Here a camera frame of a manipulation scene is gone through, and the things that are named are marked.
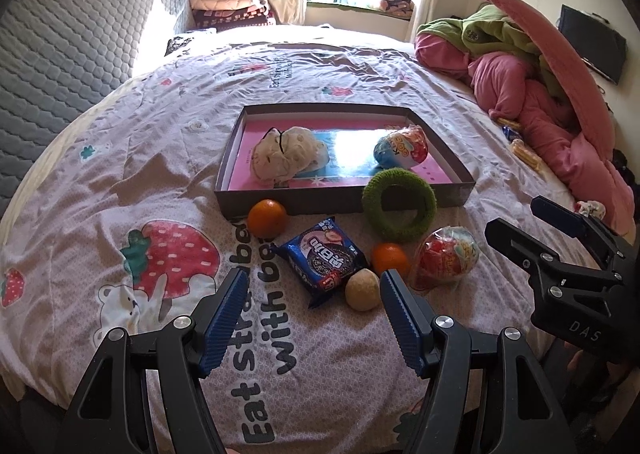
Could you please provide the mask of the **patterned cushion on windowsill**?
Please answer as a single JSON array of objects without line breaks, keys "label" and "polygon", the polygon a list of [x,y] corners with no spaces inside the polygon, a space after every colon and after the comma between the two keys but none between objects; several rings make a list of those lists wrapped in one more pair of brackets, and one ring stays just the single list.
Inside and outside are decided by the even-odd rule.
[{"label": "patterned cushion on windowsill", "polygon": [[386,15],[410,20],[414,11],[414,3],[411,0],[381,0],[378,9]]}]

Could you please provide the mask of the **orange tangerine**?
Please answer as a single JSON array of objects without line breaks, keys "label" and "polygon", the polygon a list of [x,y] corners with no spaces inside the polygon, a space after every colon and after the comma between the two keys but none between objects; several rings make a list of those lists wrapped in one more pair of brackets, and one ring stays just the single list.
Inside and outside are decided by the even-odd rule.
[{"label": "orange tangerine", "polygon": [[248,231],[260,239],[273,239],[281,235],[288,225],[285,207],[271,199],[261,200],[247,214]]},{"label": "orange tangerine", "polygon": [[408,255],[398,244],[379,243],[371,249],[370,262],[376,275],[381,276],[387,270],[396,270],[406,278],[411,269]]}]

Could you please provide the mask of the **green blanket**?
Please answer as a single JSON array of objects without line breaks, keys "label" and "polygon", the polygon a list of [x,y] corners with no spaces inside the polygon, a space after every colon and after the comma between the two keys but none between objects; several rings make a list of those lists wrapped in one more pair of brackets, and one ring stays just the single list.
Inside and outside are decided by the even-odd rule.
[{"label": "green blanket", "polygon": [[467,18],[439,18],[422,24],[414,47],[416,53],[426,52],[421,56],[424,66],[442,73],[461,70],[464,62],[472,62],[488,53],[511,54],[534,67],[552,97],[568,100],[541,49],[495,5],[485,4]]}]

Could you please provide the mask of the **grey quilted headboard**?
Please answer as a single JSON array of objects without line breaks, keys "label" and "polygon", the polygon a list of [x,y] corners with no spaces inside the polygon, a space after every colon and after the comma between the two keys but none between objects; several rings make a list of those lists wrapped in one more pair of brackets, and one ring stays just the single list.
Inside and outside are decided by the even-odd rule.
[{"label": "grey quilted headboard", "polygon": [[1,204],[70,123],[154,69],[189,0],[12,0],[1,17]]}]

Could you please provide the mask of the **stack of folded blankets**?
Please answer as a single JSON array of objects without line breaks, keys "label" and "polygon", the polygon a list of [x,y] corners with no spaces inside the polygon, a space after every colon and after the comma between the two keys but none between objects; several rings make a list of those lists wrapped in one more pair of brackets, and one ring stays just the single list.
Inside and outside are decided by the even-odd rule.
[{"label": "stack of folded blankets", "polygon": [[250,26],[273,26],[277,16],[268,0],[189,0],[195,29],[218,32]]}]

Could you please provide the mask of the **beige walnut ball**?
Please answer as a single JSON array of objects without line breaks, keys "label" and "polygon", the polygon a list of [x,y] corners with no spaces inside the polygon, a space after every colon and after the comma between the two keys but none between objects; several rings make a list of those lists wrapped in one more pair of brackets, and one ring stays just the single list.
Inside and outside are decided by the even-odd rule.
[{"label": "beige walnut ball", "polygon": [[349,278],[345,299],[352,310],[368,312],[381,304],[380,280],[369,269],[362,269]]}]

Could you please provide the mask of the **blue snack wrapper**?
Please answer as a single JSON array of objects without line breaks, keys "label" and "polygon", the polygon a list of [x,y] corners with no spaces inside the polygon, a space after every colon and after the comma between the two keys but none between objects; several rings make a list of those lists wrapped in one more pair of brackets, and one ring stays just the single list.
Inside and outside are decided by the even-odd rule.
[{"label": "blue snack wrapper", "polygon": [[521,136],[522,126],[518,122],[498,118],[497,123],[509,142],[523,140],[523,136]]}]

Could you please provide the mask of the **black wall television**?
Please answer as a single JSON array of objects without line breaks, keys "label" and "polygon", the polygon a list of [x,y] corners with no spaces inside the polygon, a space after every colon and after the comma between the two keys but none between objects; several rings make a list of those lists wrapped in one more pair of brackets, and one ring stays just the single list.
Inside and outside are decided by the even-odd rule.
[{"label": "black wall television", "polygon": [[563,4],[558,21],[559,32],[574,50],[605,80],[620,83],[627,59],[627,41],[597,16]]}]

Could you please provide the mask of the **red surprise egg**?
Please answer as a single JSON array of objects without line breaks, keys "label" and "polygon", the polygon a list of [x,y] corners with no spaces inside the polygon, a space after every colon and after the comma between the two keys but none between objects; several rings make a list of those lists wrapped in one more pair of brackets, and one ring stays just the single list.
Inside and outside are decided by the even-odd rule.
[{"label": "red surprise egg", "polygon": [[470,273],[480,258],[480,247],[462,226],[445,226],[424,237],[416,247],[409,274],[409,286],[430,291],[457,283]]}]

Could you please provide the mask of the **dark cardboard tray pink inside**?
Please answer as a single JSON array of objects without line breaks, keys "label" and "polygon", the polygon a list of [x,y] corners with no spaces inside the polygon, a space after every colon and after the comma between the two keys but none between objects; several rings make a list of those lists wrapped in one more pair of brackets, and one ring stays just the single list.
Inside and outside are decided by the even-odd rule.
[{"label": "dark cardboard tray pink inside", "polygon": [[[272,199],[288,214],[360,212],[363,187],[380,171],[373,157],[378,140],[416,125],[427,139],[426,159],[411,168],[433,188],[439,208],[461,207],[475,180],[458,156],[414,111],[405,107],[342,104],[272,104],[242,109],[221,158],[215,195],[222,215],[245,217],[255,203]],[[259,183],[250,174],[252,151],[269,130],[309,129],[326,144],[329,161],[281,186]]]}]

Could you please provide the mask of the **pink crumpled duvet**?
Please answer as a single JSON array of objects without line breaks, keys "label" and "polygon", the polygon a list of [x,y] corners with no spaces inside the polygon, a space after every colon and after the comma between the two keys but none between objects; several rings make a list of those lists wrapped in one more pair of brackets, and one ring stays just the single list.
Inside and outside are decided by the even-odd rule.
[{"label": "pink crumpled duvet", "polygon": [[632,233],[631,188],[578,128],[573,108],[550,95],[529,62],[506,52],[474,57],[431,33],[417,36],[414,48],[421,65],[469,85],[489,118],[521,125],[524,142],[576,200],[602,203],[605,223],[620,235]]}]

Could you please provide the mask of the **blue cookie packet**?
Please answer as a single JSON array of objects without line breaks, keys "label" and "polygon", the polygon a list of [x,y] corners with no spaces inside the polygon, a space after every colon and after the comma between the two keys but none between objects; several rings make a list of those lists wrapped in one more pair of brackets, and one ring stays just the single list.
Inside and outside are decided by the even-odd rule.
[{"label": "blue cookie packet", "polygon": [[326,218],[282,245],[270,249],[282,258],[309,292],[309,309],[320,307],[345,289],[352,275],[369,267],[366,255]]}]

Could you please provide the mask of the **small floral cloth ball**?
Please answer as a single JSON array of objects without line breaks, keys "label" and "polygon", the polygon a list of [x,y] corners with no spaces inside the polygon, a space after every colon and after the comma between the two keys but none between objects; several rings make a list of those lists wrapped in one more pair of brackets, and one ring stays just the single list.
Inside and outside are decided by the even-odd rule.
[{"label": "small floral cloth ball", "polygon": [[578,201],[574,211],[584,217],[591,217],[602,221],[606,216],[606,208],[603,203],[595,200]]}]

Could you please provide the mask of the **strawberry print bed sheet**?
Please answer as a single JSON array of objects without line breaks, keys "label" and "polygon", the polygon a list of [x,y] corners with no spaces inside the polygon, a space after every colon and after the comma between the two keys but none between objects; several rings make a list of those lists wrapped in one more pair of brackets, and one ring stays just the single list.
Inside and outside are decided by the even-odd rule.
[{"label": "strawberry print bed sheet", "polygon": [[222,440],[243,453],[374,453],[404,435],[426,383],[405,365],[386,315],[308,292],[214,193],[246,106],[335,102],[406,107],[463,162],[475,186],[436,226],[482,238],[504,218],[586,265],[574,239],[537,220],[543,195],[573,204],[526,167],[454,81],[382,36],[262,28],[168,57],[66,129],[3,219],[1,378],[66,406],[115,326],[156,330],[190,312],[232,266],[250,296],[224,362],[203,384]]}]

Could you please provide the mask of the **blue white surprise egg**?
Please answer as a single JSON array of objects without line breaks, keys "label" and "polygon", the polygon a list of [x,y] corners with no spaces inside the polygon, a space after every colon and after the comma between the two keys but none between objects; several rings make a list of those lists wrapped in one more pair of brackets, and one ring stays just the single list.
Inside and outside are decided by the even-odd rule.
[{"label": "blue white surprise egg", "polygon": [[382,136],[373,149],[373,157],[383,169],[412,169],[428,156],[428,140],[419,125],[395,130]]}]

